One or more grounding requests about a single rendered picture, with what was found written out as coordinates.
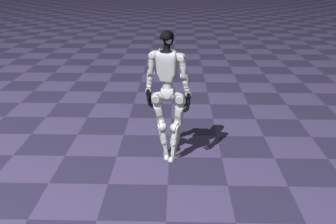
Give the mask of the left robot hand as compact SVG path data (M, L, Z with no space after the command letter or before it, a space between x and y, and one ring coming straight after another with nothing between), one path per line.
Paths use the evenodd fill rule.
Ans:
M147 95L148 105L153 108L153 104L151 103L151 96L150 96L151 93L149 89L146 90L146 95Z

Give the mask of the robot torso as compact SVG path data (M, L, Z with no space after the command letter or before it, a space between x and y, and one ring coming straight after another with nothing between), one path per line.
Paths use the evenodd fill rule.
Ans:
M179 63L176 59L177 51L172 50L171 53L161 53L160 49L155 53L156 74L160 81L164 81L161 88L161 100L174 100L175 88L172 86L179 69Z

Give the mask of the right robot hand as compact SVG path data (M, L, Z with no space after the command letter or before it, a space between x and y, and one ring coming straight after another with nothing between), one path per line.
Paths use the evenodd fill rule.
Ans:
M183 110L183 112L187 112L189 110L191 94L187 93L187 96L185 98L186 98L186 103L184 104L184 106L186 106L186 108Z

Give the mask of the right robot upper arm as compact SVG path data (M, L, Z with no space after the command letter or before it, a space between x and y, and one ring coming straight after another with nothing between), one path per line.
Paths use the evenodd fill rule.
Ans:
M180 65L180 78L182 80L187 80L186 74L187 74L187 65L186 65L186 55L184 53L177 52L176 53L176 59L179 62Z

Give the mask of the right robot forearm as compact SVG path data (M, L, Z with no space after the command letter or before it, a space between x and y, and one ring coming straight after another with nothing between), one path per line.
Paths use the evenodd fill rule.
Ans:
M184 92L185 92L185 96L187 96L187 93L190 93L190 84L189 84L189 76L188 73L186 74L187 80L183 80L182 84L183 84L183 88L184 88ZM190 93L191 94L191 93Z

